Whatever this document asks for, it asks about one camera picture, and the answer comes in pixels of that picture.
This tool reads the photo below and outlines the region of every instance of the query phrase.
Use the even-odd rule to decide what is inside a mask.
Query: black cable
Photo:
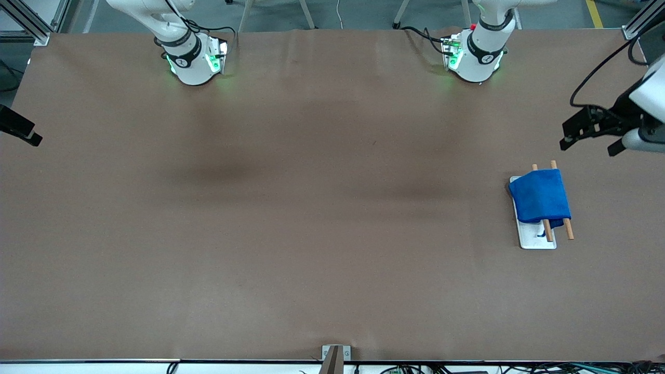
[[[628,60],[630,60],[631,63],[634,63],[635,65],[640,65],[640,66],[649,65],[649,63],[647,63],[646,61],[637,61],[635,59],[635,56],[632,54],[632,50],[633,50],[633,48],[635,48],[635,44],[637,44],[638,39],[641,38],[642,35],[649,32],[649,30],[653,29],[657,25],[659,25],[658,22],[652,23],[651,26],[645,27],[642,30],[640,30],[640,32],[635,34],[635,36],[630,40],[630,46],[628,47]]]
[[[10,67],[3,60],[0,60],[0,65],[2,65],[2,67],[7,69],[7,72],[9,73],[9,75],[11,75],[11,77],[14,78],[14,80],[16,81],[16,83],[13,86],[9,87],[8,89],[1,89],[0,93],[10,93],[11,91],[17,90],[19,88],[19,85],[21,84],[21,80],[20,80],[19,77],[17,77],[16,73],[23,74],[23,71],[20,71],[18,69],[14,69],[13,67]]]
[[[222,26],[222,27],[203,27],[199,25],[198,23],[192,21],[191,19],[187,19],[185,17],[182,17],[175,8],[173,8],[173,5],[171,5],[171,2],[169,0],[164,0],[166,2],[166,5],[171,9],[171,11],[177,15],[184,23],[187,29],[189,29],[193,33],[200,33],[201,31],[221,31],[221,30],[231,30],[233,33],[233,41],[235,42],[237,33],[235,32],[235,29],[230,26]]]
[[[452,55],[453,55],[453,54],[450,53],[450,52],[443,52],[441,49],[437,48],[437,46],[434,44],[434,42],[441,43],[441,39],[450,38],[450,35],[446,35],[445,37],[440,37],[440,38],[433,38],[433,37],[430,35],[429,30],[427,30],[427,27],[425,27],[425,28],[423,29],[423,31],[420,31],[420,30],[416,29],[415,27],[411,27],[411,26],[404,26],[404,27],[400,28],[400,30],[411,30],[411,31],[414,31],[414,32],[415,32],[416,34],[418,34],[419,36],[421,36],[421,37],[423,37],[423,38],[429,40],[429,41],[430,41],[430,44],[432,44],[432,48],[434,48],[435,51],[441,53],[442,55],[446,55],[446,56],[452,56]]]
[[[432,44],[432,48],[434,48],[435,51],[441,53],[442,55],[446,55],[446,56],[452,56],[453,55],[451,52],[443,52],[442,50],[440,50],[439,48],[436,47],[436,45],[434,44],[434,41],[432,40],[432,37],[430,36],[430,32],[427,30],[427,27],[425,27],[423,29],[423,32],[425,32],[425,34],[427,35],[427,39],[430,40],[430,44]]]
[[[400,28],[400,30],[410,30],[410,31],[415,32],[416,34],[420,35],[421,37],[423,37],[423,38],[425,38],[425,39],[432,40],[431,37],[428,37],[427,35],[425,35],[425,33],[423,33],[421,30],[418,30],[418,29],[415,28],[415,27],[404,26],[404,27]]]
[[[621,47],[619,47],[616,51],[612,52],[611,55],[609,55],[608,57],[605,57],[605,60],[601,61],[601,62],[598,64],[598,66],[596,66],[596,67],[591,71],[591,73],[589,73],[589,75],[587,75],[587,77],[584,78],[584,80],[582,81],[582,83],[580,83],[580,85],[577,86],[577,88],[575,89],[575,91],[573,91],[573,94],[571,95],[571,99],[570,99],[570,101],[569,101],[569,103],[570,103],[571,106],[573,106],[573,107],[575,107],[575,108],[585,108],[585,107],[588,107],[588,106],[589,106],[589,107],[593,107],[593,108],[599,108],[599,109],[606,110],[605,108],[603,108],[603,107],[601,107],[601,106],[599,106],[599,105],[594,105],[594,104],[577,104],[577,103],[575,103],[575,97],[576,97],[577,94],[580,92],[580,90],[581,90],[581,89],[587,84],[587,82],[589,81],[589,79],[591,79],[591,77],[593,77],[593,76],[594,76],[594,75],[595,75],[595,74],[596,74],[596,73],[597,73],[597,72],[598,72],[603,66],[605,66],[605,64],[607,64],[611,59],[613,59],[614,56],[618,55],[619,52],[623,51],[623,50],[624,50],[629,44],[630,44],[630,42],[626,42],[626,43],[623,44]]]
[[[637,61],[635,59],[635,56],[633,56],[632,54],[632,50],[633,48],[635,48],[635,44],[637,44],[637,39],[641,36],[641,34],[642,33],[640,32],[637,36],[635,36],[630,40],[630,45],[628,46],[628,60],[630,60],[630,62],[634,63],[635,65],[646,66],[649,64],[644,61]]]
[[[174,374],[178,370],[178,362],[171,362],[166,368],[166,374]]]
[[[383,370],[383,371],[382,371],[381,373],[379,373],[379,374],[386,374],[386,373],[388,373],[388,372],[390,372],[390,371],[393,371],[393,370],[395,370],[395,369],[399,370],[400,367],[399,367],[399,366],[393,366],[393,367],[390,367],[390,368],[388,368],[388,369],[386,369],[386,370]]]

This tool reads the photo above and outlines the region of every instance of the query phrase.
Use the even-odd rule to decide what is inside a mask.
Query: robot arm
[[[504,54],[505,42],[515,30],[514,8],[518,5],[545,5],[556,0],[473,0],[480,9],[474,29],[465,29],[443,42],[447,69],[469,82],[488,79]]]
[[[578,140],[621,136],[607,147],[610,156],[626,149],[665,153],[665,55],[644,78],[622,93],[609,110],[586,106],[563,123],[561,150]]]
[[[171,71],[186,85],[202,85],[222,72],[227,43],[193,32],[181,18],[180,12],[190,10],[196,0],[106,1],[155,34],[156,42],[166,51]]]

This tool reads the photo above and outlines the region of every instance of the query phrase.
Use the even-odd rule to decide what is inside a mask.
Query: wooden dowel
[[[549,220],[543,220],[543,225],[545,225],[545,237],[548,242],[554,242],[554,236],[552,235],[552,227],[549,225]]]
[[[573,235],[573,227],[571,226],[571,219],[564,218],[563,225],[566,226],[566,234],[568,234],[568,240],[574,240],[575,236]]]
[[[557,169],[557,162],[552,160],[549,162],[549,164],[552,166],[552,169]],[[570,218],[564,218],[563,219],[563,225],[566,227],[566,235],[568,235],[568,240],[574,240],[575,235],[573,235],[573,227],[571,225],[571,219]]]
[[[531,165],[532,170],[538,170],[538,165]],[[548,242],[554,242],[554,236],[552,236],[552,227],[549,225],[549,220],[543,220],[543,225],[545,226],[545,237]]]

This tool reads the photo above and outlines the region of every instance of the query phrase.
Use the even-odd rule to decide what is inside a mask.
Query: blue towel
[[[571,217],[559,169],[534,170],[511,182],[509,188],[520,222],[533,224],[547,219],[555,228],[563,226],[563,218]]]

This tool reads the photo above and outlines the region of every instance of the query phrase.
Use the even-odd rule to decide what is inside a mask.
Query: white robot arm
[[[482,82],[499,68],[505,42],[515,30],[518,5],[544,5],[556,0],[473,0],[480,9],[474,29],[465,29],[443,42],[444,64],[469,82]]]
[[[196,0],[106,1],[155,34],[156,42],[166,51],[171,71],[186,85],[202,85],[222,73],[227,43],[193,32],[180,15],[181,11],[190,10]]]

